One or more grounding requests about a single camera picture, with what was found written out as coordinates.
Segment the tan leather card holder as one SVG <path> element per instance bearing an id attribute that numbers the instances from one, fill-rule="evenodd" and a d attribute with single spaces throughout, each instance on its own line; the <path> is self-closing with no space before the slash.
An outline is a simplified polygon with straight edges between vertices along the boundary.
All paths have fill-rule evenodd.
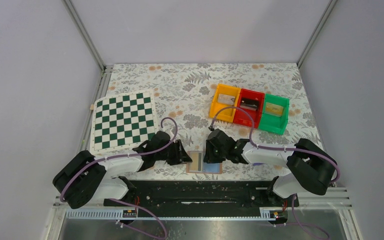
<path id="1" fill-rule="evenodd" d="M 221 174 L 221 163 L 206 163 L 204 162 L 204 152 L 201 151 L 189 151 L 188 155 L 192 159 L 186 165 L 186 172 L 188 174 Z"/>

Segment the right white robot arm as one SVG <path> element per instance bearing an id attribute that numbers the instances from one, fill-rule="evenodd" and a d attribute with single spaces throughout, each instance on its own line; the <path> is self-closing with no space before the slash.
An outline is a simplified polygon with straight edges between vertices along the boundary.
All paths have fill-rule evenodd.
<path id="1" fill-rule="evenodd" d="M 258 145 L 251 139 L 235 140 L 215 129 L 207 137 L 203 160 L 209 164 L 229 160 L 234 164 L 266 164 L 289 169 L 288 174 L 275 177 L 269 188 L 282 199 L 303 192 L 323 196 L 333 177 L 340 175 L 337 162 L 306 138 L 292 145 Z"/>

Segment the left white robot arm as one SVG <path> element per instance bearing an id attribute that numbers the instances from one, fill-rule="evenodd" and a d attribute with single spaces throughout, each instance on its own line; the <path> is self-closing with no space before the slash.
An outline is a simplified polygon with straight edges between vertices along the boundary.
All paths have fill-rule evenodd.
<path id="1" fill-rule="evenodd" d="M 150 169 L 157 161 L 175 166 L 193 160 L 181 140 L 158 131 L 151 139 L 124 154 L 96 160 L 88 150 L 80 151 L 53 178 L 52 184 L 63 202 L 72 209 L 79 209 L 90 201 L 122 199 L 129 190 L 122 175 Z"/>

